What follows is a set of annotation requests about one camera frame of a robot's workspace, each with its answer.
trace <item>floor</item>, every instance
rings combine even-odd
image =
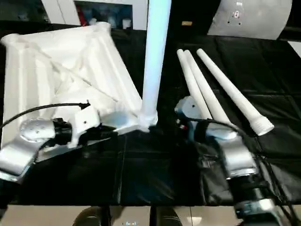
[[[1,226],[72,226],[87,206],[10,206]],[[235,226],[232,207],[175,207],[183,226]],[[301,205],[295,206],[301,218]],[[150,207],[111,207],[113,226],[148,226]]]

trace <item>white panel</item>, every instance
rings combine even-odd
[[[147,28],[148,0],[132,0],[133,29],[145,30]]]
[[[55,0],[41,0],[48,18],[52,24],[64,24],[65,20],[63,18],[60,7]]]
[[[222,0],[208,34],[276,40],[291,8],[292,0]]]
[[[57,0],[66,24],[80,25],[79,16],[73,0]]]
[[[131,5],[133,0],[89,0],[90,2],[101,2],[101,3],[112,3],[112,4],[123,4]]]

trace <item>white pole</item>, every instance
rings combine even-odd
[[[179,49],[177,51],[177,55],[185,76],[185,80],[187,83],[187,87],[188,90],[190,92],[190,95],[193,97],[194,101],[196,102],[199,111],[200,111],[200,115],[202,119],[212,119],[211,114],[209,112],[209,109],[206,105],[206,102],[203,98],[203,95],[201,93],[201,91],[199,90],[197,81],[195,80],[191,68],[189,67],[187,58],[183,52],[182,49]]]
[[[203,76],[200,68],[198,67],[196,61],[194,60],[192,54],[189,50],[185,50],[184,54],[188,61],[188,64],[192,70],[195,80],[197,81],[198,87],[201,90],[201,93],[206,101],[206,104],[211,112],[213,119],[217,121],[222,121],[225,123],[231,123],[229,118],[227,117],[224,109],[222,108],[220,102],[216,98],[212,89],[210,88],[208,82]]]
[[[158,121],[157,101],[167,37],[171,0],[149,0],[142,107],[142,128]]]
[[[245,96],[233,85],[227,76],[216,66],[210,57],[202,50],[197,51],[198,56],[205,63],[209,71],[213,74],[219,84],[227,92],[236,106],[249,120],[252,129],[258,136],[264,135],[274,128],[274,125],[261,115],[256,108],[245,98]]]

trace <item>cable connector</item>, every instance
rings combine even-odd
[[[87,103],[79,103],[79,107],[81,110],[84,110],[86,107],[89,107],[91,104],[87,100]]]

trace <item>red component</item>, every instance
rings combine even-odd
[[[180,126],[180,129],[182,129],[182,130],[187,130],[188,128],[187,128],[187,126],[181,125],[181,126]]]
[[[87,26],[88,23],[84,17],[84,13],[81,11],[81,8],[79,6],[76,6],[76,10],[77,10],[77,14],[79,15],[79,21],[80,21],[80,24],[82,26]]]

